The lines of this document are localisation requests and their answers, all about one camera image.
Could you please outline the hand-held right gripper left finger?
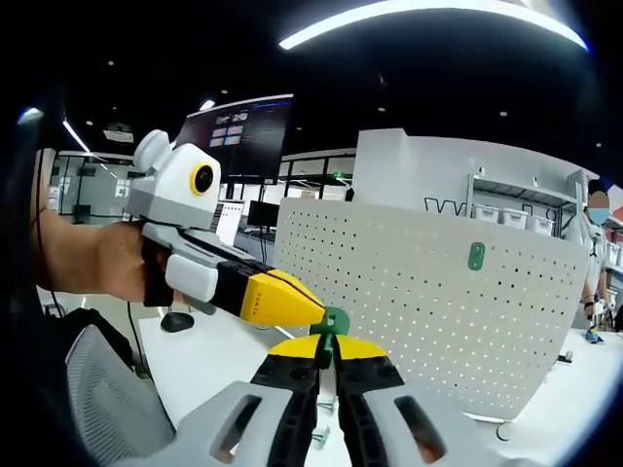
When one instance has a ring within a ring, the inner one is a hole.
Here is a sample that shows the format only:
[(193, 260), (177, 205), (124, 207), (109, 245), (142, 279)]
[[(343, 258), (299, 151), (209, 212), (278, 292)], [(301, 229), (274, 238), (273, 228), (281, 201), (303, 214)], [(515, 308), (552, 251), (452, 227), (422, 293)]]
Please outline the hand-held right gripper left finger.
[(284, 341), (249, 382), (236, 381), (189, 413), (176, 445), (190, 466), (303, 466), (317, 424), (324, 337)]

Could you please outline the person's left hand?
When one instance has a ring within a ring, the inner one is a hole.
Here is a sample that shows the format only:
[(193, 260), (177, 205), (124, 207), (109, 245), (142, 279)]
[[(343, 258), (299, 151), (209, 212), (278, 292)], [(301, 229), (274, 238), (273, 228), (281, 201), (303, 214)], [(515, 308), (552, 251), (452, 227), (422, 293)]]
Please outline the person's left hand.
[(142, 224), (119, 222), (96, 233), (97, 292), (142, 303), (145, 297), (145, 264), (142, 259)]

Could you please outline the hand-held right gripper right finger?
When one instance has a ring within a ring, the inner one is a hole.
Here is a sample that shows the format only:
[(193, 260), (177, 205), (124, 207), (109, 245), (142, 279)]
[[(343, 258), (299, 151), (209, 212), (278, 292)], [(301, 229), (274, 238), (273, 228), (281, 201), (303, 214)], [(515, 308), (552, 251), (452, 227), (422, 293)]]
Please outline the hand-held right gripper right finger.
[(339, 422), (354, 466), (490, 466), (474, 423), (404, 381), (376, 344), (333, 339)]

